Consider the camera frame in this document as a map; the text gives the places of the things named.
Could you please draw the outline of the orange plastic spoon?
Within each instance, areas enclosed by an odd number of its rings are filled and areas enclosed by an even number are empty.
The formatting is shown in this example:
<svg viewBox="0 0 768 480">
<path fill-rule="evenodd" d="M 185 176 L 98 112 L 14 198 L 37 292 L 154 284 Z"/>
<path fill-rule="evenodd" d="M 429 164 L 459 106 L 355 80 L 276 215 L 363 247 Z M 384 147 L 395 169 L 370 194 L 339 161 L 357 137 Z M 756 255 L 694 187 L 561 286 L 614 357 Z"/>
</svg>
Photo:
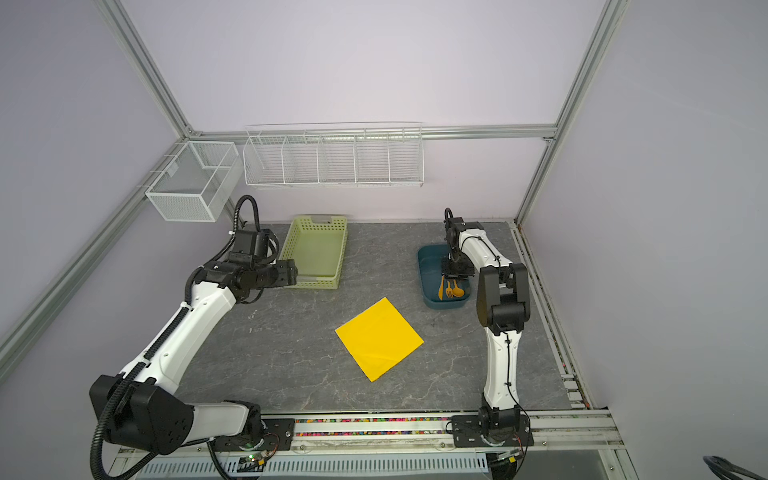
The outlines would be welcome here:
<svg viewBox="0 0 768 480">
<path fill-rule="evenodd" d="M 453 298 L 463 298 L 466 295 L 465 290 L 459 285 L 457 279 L 449 279 L 452 289 L 453 289 Z"/>
</svg>

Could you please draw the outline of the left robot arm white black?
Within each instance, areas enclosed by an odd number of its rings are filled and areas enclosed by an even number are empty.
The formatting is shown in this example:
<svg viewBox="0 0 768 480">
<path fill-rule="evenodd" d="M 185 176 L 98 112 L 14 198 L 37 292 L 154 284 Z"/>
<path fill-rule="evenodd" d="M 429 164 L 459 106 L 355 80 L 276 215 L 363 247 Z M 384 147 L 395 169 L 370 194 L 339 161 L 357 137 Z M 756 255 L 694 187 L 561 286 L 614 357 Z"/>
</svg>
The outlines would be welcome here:
<svg viewBox="0 0 768 480">
<path fill-rule="evenodd" d="M 187 278 L 183 300 L 161 331 L 115 375 L 101 375 L 89 398 L 97 419 L 89 451 L 93 478 L 107 479 L 103 448 L 138 449 L 144 457 L 122 478 L 130 479 L 160 455 L 203 444 L 211 456 L 219 439 L 245 451 L 267 434 L 258 405 L 245 401 L 185 403 L 176 396 L 192 359 L 214 327 L 237 304 L 251 304 L 271 288 L 293 286 L 298 269 L 279 256 L 275 233 L 236 214 L 225 246 Z"/>
</svg>

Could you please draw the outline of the yellow paper napkin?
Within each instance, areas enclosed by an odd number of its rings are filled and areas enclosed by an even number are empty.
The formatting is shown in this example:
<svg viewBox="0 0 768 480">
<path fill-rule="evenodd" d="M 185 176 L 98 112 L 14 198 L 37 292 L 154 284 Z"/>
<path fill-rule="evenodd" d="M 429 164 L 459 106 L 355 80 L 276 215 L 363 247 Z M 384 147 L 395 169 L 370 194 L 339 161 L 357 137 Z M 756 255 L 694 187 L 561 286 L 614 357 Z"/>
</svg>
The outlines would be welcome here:
<svg viewBox="0 0 768 480">
<path fill-rule="evenodd" d="M 375 382 L 424 344 L 384 297 L 339 326 L 336 335 L 370 382 Z"/>
</svg>

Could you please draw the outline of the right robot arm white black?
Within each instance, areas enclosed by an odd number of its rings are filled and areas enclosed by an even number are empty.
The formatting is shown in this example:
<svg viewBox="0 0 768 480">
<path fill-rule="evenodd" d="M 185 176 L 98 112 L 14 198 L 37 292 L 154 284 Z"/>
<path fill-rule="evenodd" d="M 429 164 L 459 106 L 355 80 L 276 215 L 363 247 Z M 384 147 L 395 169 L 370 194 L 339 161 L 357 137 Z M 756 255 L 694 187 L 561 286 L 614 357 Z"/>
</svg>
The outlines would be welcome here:
<svg viewBox="0 0 768 480">
<path fill-rule="evenodd" d="M 517 391 L 517 352 L 531 317 L 527 267 L 504 256 L 478 222 L 444 210 L 449 252 L 441 259 L 445 280 L 477 279 L 475 306 L 487 346 L 486 379 L 478 412 L 480 438 L 492 446 L 531 440 L 527 411 Z"/>
</svg>

